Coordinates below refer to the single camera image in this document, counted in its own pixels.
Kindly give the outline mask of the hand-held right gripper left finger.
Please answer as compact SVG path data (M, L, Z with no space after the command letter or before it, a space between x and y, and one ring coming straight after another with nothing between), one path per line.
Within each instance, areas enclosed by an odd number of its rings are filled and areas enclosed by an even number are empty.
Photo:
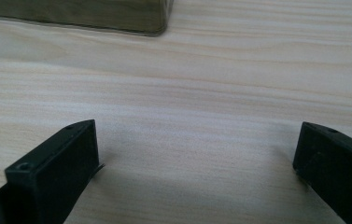
M95 121L68 125L9 165L0 199L8 224L63 224L99 162Z

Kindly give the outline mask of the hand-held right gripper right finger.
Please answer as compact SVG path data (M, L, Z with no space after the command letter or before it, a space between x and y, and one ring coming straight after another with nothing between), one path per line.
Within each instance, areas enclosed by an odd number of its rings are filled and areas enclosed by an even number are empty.
M334 129L305 122L293 169L346 223L352 224L352 138Z

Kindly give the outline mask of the brown translucent plastic bin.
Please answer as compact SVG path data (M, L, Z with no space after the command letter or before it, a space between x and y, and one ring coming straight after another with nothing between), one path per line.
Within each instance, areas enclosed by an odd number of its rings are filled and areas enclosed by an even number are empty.
M174 0L0 0L0 18L157 36Z

